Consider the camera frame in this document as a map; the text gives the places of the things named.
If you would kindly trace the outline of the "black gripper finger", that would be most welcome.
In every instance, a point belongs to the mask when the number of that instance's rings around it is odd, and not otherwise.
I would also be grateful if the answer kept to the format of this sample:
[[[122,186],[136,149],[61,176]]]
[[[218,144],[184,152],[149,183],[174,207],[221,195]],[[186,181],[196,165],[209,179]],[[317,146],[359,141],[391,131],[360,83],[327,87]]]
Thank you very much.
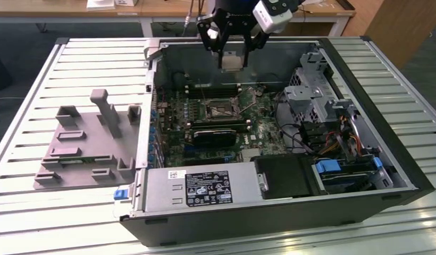
[[[252,31],[256,29],[257,34],[254,37],[252,37]],[[245,43],[245,47],[244,47],[244,67],[248,66],[248,62],[249,62],[249,53],[256,50],[256,49],[262,49],[270,34],[265,33],[264,30],[261,29],[261,26],[258,24],[258,22],[254,20],[250,23],[246,23],[244,25],[244,43]]]
[[[229,19],[220,15],[208,15],[198,18],[197,21],[201,40],[208,51],[217,53],[217,65],[222,68],[224,48],[229,39]],[[209,30],[217,28],[217,36],[212,38]]]

